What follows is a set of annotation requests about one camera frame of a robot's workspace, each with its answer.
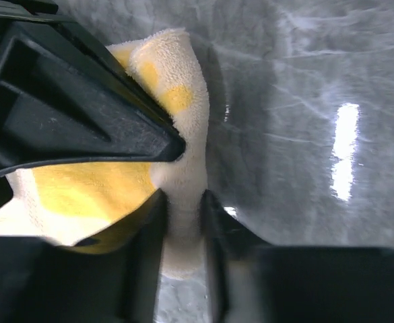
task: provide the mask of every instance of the microfiber towel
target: microfiber towel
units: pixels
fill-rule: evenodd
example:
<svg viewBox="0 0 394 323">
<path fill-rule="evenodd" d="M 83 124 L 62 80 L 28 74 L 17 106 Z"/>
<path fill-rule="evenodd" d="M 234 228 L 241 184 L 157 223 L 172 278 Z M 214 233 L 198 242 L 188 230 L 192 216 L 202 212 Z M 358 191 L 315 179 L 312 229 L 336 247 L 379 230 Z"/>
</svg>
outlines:
<svg viewBox="0 0 394 323">
<path fill-rule="evenodd" d="M 157 188 L 168 197 L 162 273 L 189 276 L 201 264 L 199 203 L 207 188 L 209 96 L 189 35 L 165 30 L 108 47 L 172 117 L 186 141 L 171 163 L 84 163 L 17 170 L 13 199 L 0 209 L 0 235 L 38 235 L 73 245 L 136 210 Z"/>
</svg>

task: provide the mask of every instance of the white microfiber towel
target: white microfiber towel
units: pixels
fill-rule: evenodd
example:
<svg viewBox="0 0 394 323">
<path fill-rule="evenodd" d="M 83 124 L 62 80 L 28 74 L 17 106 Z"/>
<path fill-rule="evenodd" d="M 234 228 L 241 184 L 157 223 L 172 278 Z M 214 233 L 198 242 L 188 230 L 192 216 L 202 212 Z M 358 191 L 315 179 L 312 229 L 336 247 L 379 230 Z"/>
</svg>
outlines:
<svg viewBox="0 0 394 323">
<path fill-rule="evenodd" d="M 72 245 L 138 208 L 157 188 L 168 197 L 162 272 L 182 279 L 201 264 L 199 203 L 207 188 L 209 97 L 182 29 L 109 46 L 110 52 L 172 117 L 186 141 L 172 163 L 85 163 L 18 170 L 14 198 L 0 209 L 0 235 L 38 235 Z"/>
</svg>

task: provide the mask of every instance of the black plastic frame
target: black plastic frame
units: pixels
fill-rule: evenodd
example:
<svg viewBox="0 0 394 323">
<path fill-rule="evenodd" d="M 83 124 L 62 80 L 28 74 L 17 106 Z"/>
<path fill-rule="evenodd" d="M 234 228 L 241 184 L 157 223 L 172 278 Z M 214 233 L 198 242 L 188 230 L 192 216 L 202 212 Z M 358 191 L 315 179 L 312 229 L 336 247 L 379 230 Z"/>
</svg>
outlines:
<svg viewBox="0 0 394 323">
<path fill-rule="evenodd" d="M 201 212 L 213 323 L 394 322 L 394 250 L 273 246 L 210 191 Z"/>
<path fill-rule="evenodd" d="M 0 323 L 152 322 L 166 219 L 158 191 L 89 245 L 0 238 Z"/>
<path fill-rule="evenodd" d="M 78 23 L 0 1 L 0 177 L 52 164 L 171 162 L 184 150 L 169 115 Z"/>
</svg>

